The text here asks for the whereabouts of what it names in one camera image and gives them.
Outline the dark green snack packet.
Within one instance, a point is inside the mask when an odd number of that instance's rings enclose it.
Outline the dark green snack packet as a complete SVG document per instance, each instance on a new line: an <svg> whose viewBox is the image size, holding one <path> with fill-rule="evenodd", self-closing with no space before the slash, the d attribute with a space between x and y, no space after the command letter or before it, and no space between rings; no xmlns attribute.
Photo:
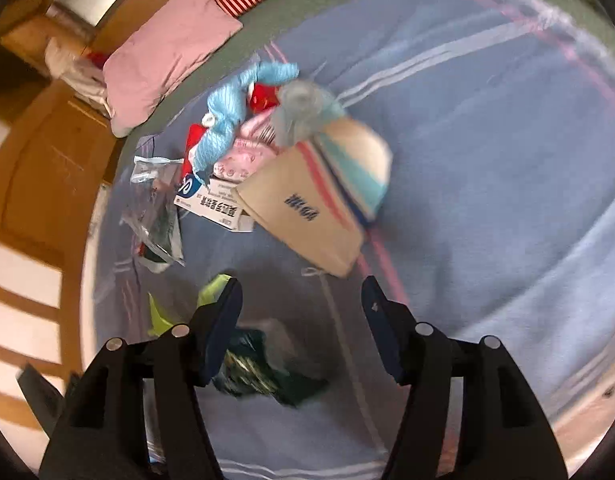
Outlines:
<svg viewBox="0 0 615 480"><path fill-rule="evenodd" d="M328 380L299 372L290 365L291 358L288 344L265 330L236 328L212 385L234 398L268 396L298 408L325 390Z"/></svg>

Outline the green paper scrap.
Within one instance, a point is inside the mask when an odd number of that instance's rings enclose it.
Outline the green paper scrap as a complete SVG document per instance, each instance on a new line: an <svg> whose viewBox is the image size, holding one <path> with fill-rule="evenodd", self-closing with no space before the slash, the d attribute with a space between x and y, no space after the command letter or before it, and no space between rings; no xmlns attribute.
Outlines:
<svg viewBox="0 0 615 480"><path fill-rule="evenodd" d="M216 274L194 294L190 290L185 294L174 294L170 304L165 307L154 295L148 294L150 326L147 335L157 337L175 324L190 321L198 308L213 304L219 299L231 278L230 274Z"/></svg>

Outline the clear plastic wrapper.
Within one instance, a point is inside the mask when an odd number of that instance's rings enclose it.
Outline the clear plastic wrapper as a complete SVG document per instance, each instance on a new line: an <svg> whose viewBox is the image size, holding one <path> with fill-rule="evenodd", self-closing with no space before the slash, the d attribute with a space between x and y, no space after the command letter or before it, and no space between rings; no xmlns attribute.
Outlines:
<svg viewBox="0 0 615 480"><path fill-rule="evenodd" d="M130 198L122 219L137 238L140 262L154 273L173 263L185 266L180 218L174 204L182 166L181 159L134 157Z"/></svg>

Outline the blue white paper box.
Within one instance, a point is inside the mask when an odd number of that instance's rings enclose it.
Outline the blue white paper box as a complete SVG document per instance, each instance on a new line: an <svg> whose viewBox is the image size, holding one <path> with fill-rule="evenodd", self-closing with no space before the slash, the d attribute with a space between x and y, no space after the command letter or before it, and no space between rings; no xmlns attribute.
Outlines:
<svg viewBox="0 0 615 480"><path fill-rule="evenodd" d="M174 197L174 204L191 214L216 223L235 233L250 233L256 222L232 196L236 183L210 178L201 184L189 174Z"/></svg>

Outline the red plastic wrapper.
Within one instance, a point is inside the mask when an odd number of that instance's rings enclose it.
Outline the red plastic wrapper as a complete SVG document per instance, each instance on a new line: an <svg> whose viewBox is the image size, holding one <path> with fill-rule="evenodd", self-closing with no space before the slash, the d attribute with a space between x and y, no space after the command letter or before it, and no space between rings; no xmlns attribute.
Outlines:
<svg viewBox="0 0 615 480"><path fill-rule="evenodd" d="M185 154L182 165L181 177L185 178L189 174L193 174L193 160L197 151L198 145L206 133L207 127L194 122L188 128L188 134L185 145Z"/></svg>

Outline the pink plastic bag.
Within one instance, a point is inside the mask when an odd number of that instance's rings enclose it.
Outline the pink plastic bag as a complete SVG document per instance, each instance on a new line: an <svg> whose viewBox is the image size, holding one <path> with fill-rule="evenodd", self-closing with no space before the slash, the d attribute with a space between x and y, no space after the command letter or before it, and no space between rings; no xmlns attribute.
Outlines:
<svg viewBox="0 0 615 480"><path fill-rule="evenodd" d="M275 110L273 107L254 115L239 127L233 146L214 164L214 177L237 183L245 181L280 154L271 122Z"/></svg>

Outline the light blue cloth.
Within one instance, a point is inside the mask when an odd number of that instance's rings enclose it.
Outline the light blue cloth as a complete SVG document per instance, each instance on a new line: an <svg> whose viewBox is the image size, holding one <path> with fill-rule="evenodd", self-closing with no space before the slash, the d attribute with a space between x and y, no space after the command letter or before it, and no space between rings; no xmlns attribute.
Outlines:
<svg viewBox="0 0 615 480"><path fill-rule="evenodd" d="M249 88L253 84L282 86L299 73L299 66L294 63L257 62L209 94L207 116L212 116L213 122L190 159L193 174L201 184L207 182L213 165L233 146L238 128L247 118Z"/></svg>

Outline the red cigarette box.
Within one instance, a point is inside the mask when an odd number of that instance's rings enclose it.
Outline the red cigarette box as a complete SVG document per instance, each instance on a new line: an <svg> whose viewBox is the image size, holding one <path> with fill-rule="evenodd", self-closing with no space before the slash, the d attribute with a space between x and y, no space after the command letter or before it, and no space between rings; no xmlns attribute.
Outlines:
<svg viewBox="0 0 615 480"><path fill-rule="evenodd" d="M280 105L277 93L280 90L278 86L269 86L268 84L260 84L253 82L248 90L248 106L253 114L260 114Z"/></svg>

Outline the blue striped bed sheet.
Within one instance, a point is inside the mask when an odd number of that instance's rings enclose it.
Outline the blue striped bed sheet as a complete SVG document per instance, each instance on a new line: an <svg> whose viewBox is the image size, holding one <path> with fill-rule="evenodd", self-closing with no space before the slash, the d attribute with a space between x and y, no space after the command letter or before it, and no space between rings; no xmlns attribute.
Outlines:
<svg viewBox="0 0 615 480"><path fill-rule="evenodd" d="M447 336L501 338L551 420L615 366L615 62L542 0L349 0L253 52L294 62L393 151L387 196L345 278L265 229L184 214L185 266L132 258L120 174L102 223L96 339L147 338L163 307L222 272L240 323L282 324L328 387L300 408L198 392L230 479L376 479L407 392L380 362L359 292Z"/></svg>

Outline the pink pillow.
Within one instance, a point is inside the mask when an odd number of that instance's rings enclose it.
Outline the pink pillow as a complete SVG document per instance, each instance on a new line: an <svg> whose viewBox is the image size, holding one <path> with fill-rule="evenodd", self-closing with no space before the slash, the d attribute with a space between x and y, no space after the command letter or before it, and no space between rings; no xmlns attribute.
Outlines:
<svg viewBox="0 0 615 480"><path fill-rule="evenodd" d="M169 0L102 67L117 138L144 124L158 104L242 29L216 0Z"/></svg>

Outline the wooden bunk bed frame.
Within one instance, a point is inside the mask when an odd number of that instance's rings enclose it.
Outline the wooden bunk bed frame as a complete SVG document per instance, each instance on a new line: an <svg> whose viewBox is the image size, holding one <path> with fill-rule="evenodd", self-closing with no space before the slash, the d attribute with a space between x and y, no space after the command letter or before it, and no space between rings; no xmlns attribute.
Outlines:
<svg viewBox="0 0 615 480"><path fill-rule="evenodd" d="M106 118L66 85L48 80L17 104L20 66L41 64L41 44L58 34L87 50L117 47L168 0L114 0L80 39L47 14L55 0L0 0L0 430L36 448L45 434L18 387L33 365L63 386L82 367L82 276L98 192L120 142Z"/></svg>

